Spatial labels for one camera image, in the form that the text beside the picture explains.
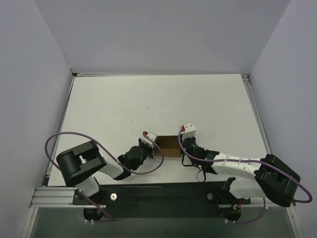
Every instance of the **gray wall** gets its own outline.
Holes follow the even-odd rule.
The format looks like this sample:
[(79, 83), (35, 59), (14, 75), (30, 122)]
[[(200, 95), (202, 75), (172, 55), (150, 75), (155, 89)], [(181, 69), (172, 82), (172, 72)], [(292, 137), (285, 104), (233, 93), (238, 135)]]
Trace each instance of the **gray wall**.
[[(302, 177), (312, 204), (298, 204), (305, 237), (317, 233), (317, 1), (292, 0), (251, 73), (272, 151)], [(297, 192), (297, 198), (306, 195)]]
[(73, 72), (249, 73), (289, 0), (35, 0)]
[(0, 32), (0, 236), (17, 238), (72, 75), (32, 0), (2, 0)]

